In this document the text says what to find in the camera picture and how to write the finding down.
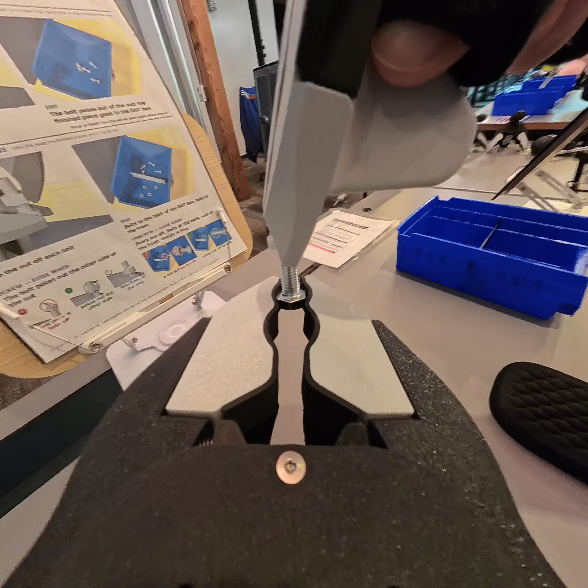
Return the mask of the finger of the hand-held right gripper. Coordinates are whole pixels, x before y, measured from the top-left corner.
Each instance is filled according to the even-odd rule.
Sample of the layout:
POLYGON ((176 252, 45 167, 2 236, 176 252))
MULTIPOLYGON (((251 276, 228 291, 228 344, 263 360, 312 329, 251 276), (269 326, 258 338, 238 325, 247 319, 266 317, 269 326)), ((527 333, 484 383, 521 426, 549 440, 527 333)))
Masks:
POLYGON ((334 176, 352 99, 298 71, 310 1, 288 1, 277 71, 263 213, 285 268, 297 268, 334 176))

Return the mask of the black tablet on stand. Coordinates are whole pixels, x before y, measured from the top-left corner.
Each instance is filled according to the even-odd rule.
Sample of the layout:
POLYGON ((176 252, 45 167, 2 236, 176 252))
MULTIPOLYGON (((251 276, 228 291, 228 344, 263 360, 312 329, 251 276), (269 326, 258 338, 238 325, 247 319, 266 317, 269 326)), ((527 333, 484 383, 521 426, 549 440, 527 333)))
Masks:
POLYGON ((543 210, 558 212, 554 203, 568 205, 568 210, 577 212, 587 207, 587 192, 575 189, 582 180, 582 171, 578 178, 564 182, 547 171, 546 165, 557 156, 587 154, 587 146, 566 150, 587 130, 587 108, 569 122, 561 132, 546 143, 533 159, 509 178, 501 190, 492 197, 496 201, 503 196, 515 195, 526 198, 543 210))

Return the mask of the wooden document stand board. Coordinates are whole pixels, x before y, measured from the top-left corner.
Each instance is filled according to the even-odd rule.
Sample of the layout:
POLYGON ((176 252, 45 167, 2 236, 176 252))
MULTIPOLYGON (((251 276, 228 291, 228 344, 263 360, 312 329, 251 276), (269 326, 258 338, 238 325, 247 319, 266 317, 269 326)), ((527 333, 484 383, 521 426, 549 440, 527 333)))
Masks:
MULTIPOLYGON (((249 259, 253 246, 252 233, 240 209, 239 202, 233 193, 229 180, 224 173, 221 162, 213 150, 213 144, 209 135, 193 117, 186 113, 182 116, 202 161, 206 166, 210 179, 217 189, 226 216, 246 246, 245 252, 231 254, 232 272, 239 269, 249 259)), ((224 271, 224 264, 225 262, 222 262, 220 266, 213 268, 202 277, 191 280, 186 285, 173 290, 171 293, 167 293, 165 296, 159 296, 156 302, 146 307, 146 310, 139 311, 129 319, 107 329, 106 334, 100 334, 94 338, 91 342, 99 342, 104 347, 98 353, 90 354, 89 352, 80 352, 81 350, 76 348, 67 351, 63 356, 45 364, 40 361, 33 351, 4 322, 1 322, 1 374, 16 379, 52 378, 77 367, 78 364, 81 364, 92 356, 102 356, 105 354, 105 350, 109 345, 121 340, 122 337, 130 334, 138 327, 145 325, 188 298, 192 298, 195 294, 211 287, 211 285, 222 277, 229 275, 230 273, 224 271)))

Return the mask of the blue hanging jacket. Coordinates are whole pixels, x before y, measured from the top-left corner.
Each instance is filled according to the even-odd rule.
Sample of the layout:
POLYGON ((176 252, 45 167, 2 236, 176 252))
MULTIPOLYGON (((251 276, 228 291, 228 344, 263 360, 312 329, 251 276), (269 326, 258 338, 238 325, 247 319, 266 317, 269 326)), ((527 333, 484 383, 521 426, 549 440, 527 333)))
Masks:
POLYGON ((246 158, 254 164, 264 154, 259 101, 254 86, 239 88, 240 127, 245 141, 246 158))

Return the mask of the white printed paper sheet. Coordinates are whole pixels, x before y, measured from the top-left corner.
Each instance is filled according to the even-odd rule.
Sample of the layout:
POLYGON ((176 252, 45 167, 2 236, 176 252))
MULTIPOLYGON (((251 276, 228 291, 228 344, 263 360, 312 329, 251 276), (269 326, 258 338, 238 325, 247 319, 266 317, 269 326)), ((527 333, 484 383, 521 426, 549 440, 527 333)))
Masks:
POLYGON ((327 268, 342 269, 358 261, 399 225, 396 219, 363 217, 339 209, 331 211, 317 222, 303 258, 327 268))

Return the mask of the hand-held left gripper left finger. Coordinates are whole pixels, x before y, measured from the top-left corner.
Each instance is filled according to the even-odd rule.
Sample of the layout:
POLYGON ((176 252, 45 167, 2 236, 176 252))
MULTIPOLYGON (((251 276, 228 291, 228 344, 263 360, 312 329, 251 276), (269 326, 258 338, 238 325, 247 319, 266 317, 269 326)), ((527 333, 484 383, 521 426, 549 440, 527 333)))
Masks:
POLYGON ((214 312, 166 405, 170 416, 232 420, 270 442, 279 410, 279 281, 266 279, 214 312))

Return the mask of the blue divided plastic bin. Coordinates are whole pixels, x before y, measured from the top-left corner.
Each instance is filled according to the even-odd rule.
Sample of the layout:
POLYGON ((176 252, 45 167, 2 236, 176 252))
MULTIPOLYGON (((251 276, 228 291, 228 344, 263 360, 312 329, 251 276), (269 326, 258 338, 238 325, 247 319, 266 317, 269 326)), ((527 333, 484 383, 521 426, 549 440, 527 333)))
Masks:
POLYGON ((398 226, 396 268, 537 319, 587 292, 587 217, 431 198, 398 226))

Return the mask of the idle hand-held gripper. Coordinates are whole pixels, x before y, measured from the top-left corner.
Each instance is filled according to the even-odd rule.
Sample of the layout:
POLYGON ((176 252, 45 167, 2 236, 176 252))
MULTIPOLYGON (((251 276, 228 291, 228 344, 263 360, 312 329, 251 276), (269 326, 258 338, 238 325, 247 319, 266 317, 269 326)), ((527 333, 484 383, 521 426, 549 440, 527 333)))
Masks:
POLYGON ((506 123, 499 126, 492 138, 487 138, 485 132, 479 131, 474 138, 474 150, 488 153, 503 153, 511 146, 519 152, 528 149, 529 139, 523 123, 527 117, 525 111, 518 111, 510 115, 506 123))

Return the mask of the black monitor on stand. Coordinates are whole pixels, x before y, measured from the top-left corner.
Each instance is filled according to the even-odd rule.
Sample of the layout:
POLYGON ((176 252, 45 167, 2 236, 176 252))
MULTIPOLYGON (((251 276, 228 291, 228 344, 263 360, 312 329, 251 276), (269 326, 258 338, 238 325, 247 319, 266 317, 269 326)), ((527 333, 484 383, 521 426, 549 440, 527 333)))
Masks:
POLYGON ((278 61, 274 61, 253 69, 254 86, 258 101, 258 114, 261 127, 263 156, 265 158, 267 158, 268 155, 278 64, 278 61))

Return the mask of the person's right forearm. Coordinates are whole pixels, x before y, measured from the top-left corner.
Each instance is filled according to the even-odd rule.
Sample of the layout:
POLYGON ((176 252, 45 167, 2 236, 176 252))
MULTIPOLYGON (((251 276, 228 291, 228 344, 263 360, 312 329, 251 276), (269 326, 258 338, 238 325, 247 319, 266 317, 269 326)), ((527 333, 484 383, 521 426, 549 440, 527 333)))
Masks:
POLYGON ((506 70, 524 73, 563 48, 587 18, 587 1, 553 1, 506 70))

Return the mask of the blue storage bin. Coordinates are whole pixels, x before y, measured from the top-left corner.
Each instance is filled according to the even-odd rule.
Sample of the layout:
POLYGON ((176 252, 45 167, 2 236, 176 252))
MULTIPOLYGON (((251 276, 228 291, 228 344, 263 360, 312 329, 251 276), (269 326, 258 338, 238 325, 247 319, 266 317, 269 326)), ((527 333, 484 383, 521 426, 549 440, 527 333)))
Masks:
POLYGON ((525 111, 528 116, 547 115, 562 99, 564 93, 559 90, 503 92, 496 96, 492 105, 492 116, 510 116, 525 111))
POLYGON ((565 95, 575 88, 577 78, 578 75, 535 77, 523 83, 522 91, 526 93, 539 91, 557 92, 565 95))

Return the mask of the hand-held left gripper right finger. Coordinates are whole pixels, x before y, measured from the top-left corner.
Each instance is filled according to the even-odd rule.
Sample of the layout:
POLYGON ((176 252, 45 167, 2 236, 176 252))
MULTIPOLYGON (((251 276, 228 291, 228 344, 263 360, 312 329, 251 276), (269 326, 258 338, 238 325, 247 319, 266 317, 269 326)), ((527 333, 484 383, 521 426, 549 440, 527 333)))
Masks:
POLYGON ((406 420, 415 409, 369 316, 334 288, 305 279, 305 444, 335 444, 349 424, 406 420))

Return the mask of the person's right hand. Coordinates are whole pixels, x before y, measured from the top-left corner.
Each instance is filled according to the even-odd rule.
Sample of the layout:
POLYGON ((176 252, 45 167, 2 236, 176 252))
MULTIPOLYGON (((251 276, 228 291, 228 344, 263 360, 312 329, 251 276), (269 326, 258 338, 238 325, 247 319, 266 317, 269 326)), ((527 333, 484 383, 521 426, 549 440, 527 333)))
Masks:
POLYGON ((375 32, 371 59, 388 85, 414 88, 446 73, 469 50, 459 38, 435 26, 396 20, 375 32))

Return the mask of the white stand base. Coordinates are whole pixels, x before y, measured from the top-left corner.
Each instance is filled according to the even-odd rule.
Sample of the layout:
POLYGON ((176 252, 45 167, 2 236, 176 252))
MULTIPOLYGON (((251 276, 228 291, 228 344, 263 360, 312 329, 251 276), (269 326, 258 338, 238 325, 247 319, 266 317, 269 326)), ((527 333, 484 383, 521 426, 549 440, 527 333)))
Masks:
POLYGON ((211 317, 225 303, 216 293, 206 290, 110 345, 107 361, 121 388, 126 390, 198 321, 211 317))

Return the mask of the wooden post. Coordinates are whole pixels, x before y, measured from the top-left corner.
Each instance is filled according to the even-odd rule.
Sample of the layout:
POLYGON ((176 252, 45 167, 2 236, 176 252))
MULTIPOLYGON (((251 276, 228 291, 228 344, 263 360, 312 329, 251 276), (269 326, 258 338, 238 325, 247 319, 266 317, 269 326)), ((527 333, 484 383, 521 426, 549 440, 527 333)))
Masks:
POLYGON ((251 190, 239 152, 206 1, 180 3, 205 88, 206 108, 222 168, 237 201, 244 202, 251 198, 251 190))

